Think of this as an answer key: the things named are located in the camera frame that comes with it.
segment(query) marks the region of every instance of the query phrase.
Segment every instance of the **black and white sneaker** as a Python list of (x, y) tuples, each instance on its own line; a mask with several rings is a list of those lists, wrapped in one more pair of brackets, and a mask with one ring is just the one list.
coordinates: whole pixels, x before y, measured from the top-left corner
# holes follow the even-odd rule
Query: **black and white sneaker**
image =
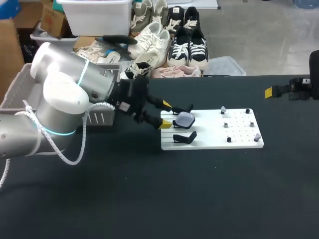
[(189, 39), (189, 61), (188, 66), (198, 66), (201, 71), (208, 66), (208, 50), (206, 39), (199, 28), (195, 28)]
[(168, 66), (187, 66), (188, 62), (188, 35), (184, 27), (177, 29), (170, 44), (167, 56)]
[(175, 6), (168, 9), (168, 19), (166, 30), (169, 31), (170, 36), (173, 37), (176, 30), (184, 25), (184, 9)]
[(157, 65), (160, 58), (156, 52), (141, 54), (125, 71), (122, 71), (120, 78), (124, 80), (135, 79), (138, 74), (147, 76)]
[(192, 32), (195, 28), (200, 29), (199, 12), (194, 6), (189, 7), (185, 13), (184, 27), (190, 32)]

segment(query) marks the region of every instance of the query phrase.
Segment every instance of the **pink sneaker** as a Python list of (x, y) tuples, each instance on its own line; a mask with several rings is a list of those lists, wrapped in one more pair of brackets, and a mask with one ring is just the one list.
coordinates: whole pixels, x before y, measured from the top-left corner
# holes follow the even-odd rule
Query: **pink sneaker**
[(157, 68), (152, 70), (152, 78), (178, 78), (178, 77), (200, 77), (200, 69), (184, 65), (172, 66), (167, 68)]

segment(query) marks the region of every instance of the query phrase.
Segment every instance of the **yellow label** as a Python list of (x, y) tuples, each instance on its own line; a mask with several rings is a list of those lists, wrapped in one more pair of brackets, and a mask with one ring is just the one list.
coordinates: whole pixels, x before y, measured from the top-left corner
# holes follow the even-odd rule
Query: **yellow label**
[(172, 123), (171, 122), (168, 122), (166, 120), (163, 119), (163, 123), (161, 124), (161, 126), (159, 127), (159, 129), (162, 129), (162, 128), (170, 128), (172, 126)]
[(163, 104), (166, 105), (166, 106), (168, 106), (168, 107), (171, 107), (170, 104), (167, 103), (165, 100), (163, 100)]
[(265, 98), (269, 98), (273, 96), (273, 91), (272, 88), (268, 88), (267, 90), (265, 90)]

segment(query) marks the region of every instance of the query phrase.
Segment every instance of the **white storage bin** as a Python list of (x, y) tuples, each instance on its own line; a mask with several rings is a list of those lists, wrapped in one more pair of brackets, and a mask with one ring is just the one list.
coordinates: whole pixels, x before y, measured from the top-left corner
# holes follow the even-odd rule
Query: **white storage bin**
[(129, 35), (132, 0), (57, 0), (76, 36)]

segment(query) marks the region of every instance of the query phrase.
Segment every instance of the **black tabletop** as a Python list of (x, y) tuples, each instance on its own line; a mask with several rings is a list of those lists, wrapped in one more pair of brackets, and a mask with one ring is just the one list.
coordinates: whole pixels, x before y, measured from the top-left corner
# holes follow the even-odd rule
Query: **black tabletop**
[[(319, 102), (264, 98), (290, 78), (152, 80), (151, 93), (175, 106), (252, 108), (264, 148), (162, 151), (159, 131), (117, 115), (87, 136), (77, 166), (12, 160), (0, 238), (318, 238)], [(77, 135), (66, 155), (80, 144)]]

